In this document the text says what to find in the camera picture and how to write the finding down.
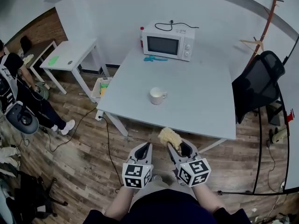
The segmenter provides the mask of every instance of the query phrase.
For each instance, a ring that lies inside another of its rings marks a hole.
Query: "green object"
[[[109,84],[101,84],[101,89],[102,88],[107,88],[109,86]]]
[[[49,65],[54,65],[55,62],[58,60],[59,56],[55,56],[49,60]]]

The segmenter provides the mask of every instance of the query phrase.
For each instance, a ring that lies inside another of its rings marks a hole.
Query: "brick wall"
[[[25,35],[31,40],[32,44],[50,39],[55,39],[57,45],[63,41],[67,41],[67,37],[55,8],[52,8],[34,19],[10,39],[6,44],[9,52],[18,52],[21,48],[20,39]]]

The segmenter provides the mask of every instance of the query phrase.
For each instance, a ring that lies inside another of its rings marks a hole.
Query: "white mug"
[[[162,103],[163,99],[166,98],[167,92],[163,92],[160,88],[154,87],[149,91],[150,101],[154,105],[159,105]]]

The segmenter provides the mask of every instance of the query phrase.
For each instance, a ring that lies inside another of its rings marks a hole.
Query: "black pants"
[[[54,125],[57,125],[60,130],[63,130],[66,123],[59,117],[47,100],[41,99],[42,97],[33,90],[29,90],[29,87],[18,87],[17,100],[21,101],[35,114],[40,125],[46,128],[52,128]]]

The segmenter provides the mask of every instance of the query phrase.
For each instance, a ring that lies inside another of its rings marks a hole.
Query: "red bottle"
[[[142,41],[142,31],[144,30],[144,27],[140,27],[140,45],[143,48],[143,41]]]

